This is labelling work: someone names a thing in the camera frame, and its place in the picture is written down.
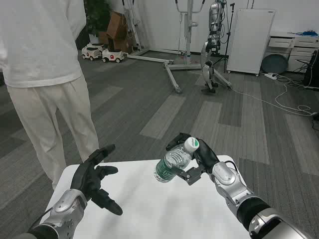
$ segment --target green bottle label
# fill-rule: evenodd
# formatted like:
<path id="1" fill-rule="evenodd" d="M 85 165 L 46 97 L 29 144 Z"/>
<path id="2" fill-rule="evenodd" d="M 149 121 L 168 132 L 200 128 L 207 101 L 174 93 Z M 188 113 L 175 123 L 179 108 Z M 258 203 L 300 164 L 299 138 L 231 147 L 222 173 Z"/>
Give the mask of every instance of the green bottle label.
<path id="1" fill-rule="evenodd" d="M 159 177 L 167 181 L 172 180 L 173 177 L 176 176 L 176 174 L 171 171 L 171 168 L 166 165 L 164 159 L 156 165 L 156 173 L 158 173 Z"/>

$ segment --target metal pole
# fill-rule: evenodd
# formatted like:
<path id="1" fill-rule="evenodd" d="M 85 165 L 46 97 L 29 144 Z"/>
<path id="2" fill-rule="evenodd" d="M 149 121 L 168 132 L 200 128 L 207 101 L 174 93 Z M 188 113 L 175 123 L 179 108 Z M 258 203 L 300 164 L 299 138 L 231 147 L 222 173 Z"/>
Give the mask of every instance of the metal pole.
<path id="1" fill-rule="evenodd" d="M 233 22 L 235 3 L 232 3 L 230 6 L 232 7 L 232 10 L 231 10 L 231 19 L 230 19 L 230 25 L 229 25 L 229 32 L 227 33 L 228 36 L 227 36 L 227 45 L 226 45 L 226 52 L 225 52 L 225 58 L 224 58 L 224 73 L 226 72 L 226 57 L 227 57 L 228 44 L 229 44 L 229 38 L 230 38 L 231 23 Z"/>
<path id="2" fill-rule="evenodd" d="M 192 28 L 192 14 L 193 14 L 194 0 L 187 2 L 187 42 L 186 42 L 186 64 L 190 64 L 190 42 L 191 42 L 191 28 Z"/>

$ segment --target cardboard box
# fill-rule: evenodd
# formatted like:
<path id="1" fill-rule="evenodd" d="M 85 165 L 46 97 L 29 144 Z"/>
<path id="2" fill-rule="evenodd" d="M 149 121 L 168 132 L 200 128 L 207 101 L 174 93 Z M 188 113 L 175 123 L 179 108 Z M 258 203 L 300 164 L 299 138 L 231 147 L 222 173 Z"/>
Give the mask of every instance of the cardboard box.
<path id="1" fill-rule="evenodd" d="M 108 41 L 108 49 L 111 52 L 114 50 L 121 50 L 126 53 L 132 52 L 132 40 L 127 37 L 125 39 L 112 39 L 109 37 Z"/>
<path id="2" fill-rule="evenodd" d="M 106 31 L 99 31 L 99 42 L 109 44 L 109 36 Z"/>
<path id="3" fill-rule="evenodd" d="M 127 37 L 124 40 L 115 39 L 113 42 L 116 50 L 121 50 L 129 54 L 132 52 L 132 41 Z"/>
<path id="4" fill-rule="evenodd" d="M 123 14 L 113 11 L 107 34 L 112 39 L 125 39 L 127 33 L 126 20 Z"/>

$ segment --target white shirt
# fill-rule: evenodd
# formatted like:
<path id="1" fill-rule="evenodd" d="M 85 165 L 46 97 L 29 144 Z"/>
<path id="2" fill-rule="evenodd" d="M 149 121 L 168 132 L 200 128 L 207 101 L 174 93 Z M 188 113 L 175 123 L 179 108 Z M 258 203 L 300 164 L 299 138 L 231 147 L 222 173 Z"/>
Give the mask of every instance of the white shirt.
<path id="1" fill-rule="evenodd" d="M 0 68 L 11 87 L 51 86 L 82 75 L 75 39 L 83 0 L 0 0 Z"/>

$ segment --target bottle cap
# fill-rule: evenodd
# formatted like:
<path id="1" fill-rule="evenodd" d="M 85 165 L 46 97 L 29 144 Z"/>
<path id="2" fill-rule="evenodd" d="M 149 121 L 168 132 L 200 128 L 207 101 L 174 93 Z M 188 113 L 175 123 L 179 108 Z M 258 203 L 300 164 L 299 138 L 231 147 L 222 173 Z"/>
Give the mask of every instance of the bottle cap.
<path id="1" fill-rule="evenodd" d="M 193 153 L 195 150 L 198 149 L 199 147 L 199 142 L 196 138 L 194 137 L 189 137 L 185 143 L 184 143 L 184 147 L 185 149 L 190 152 Z"/>

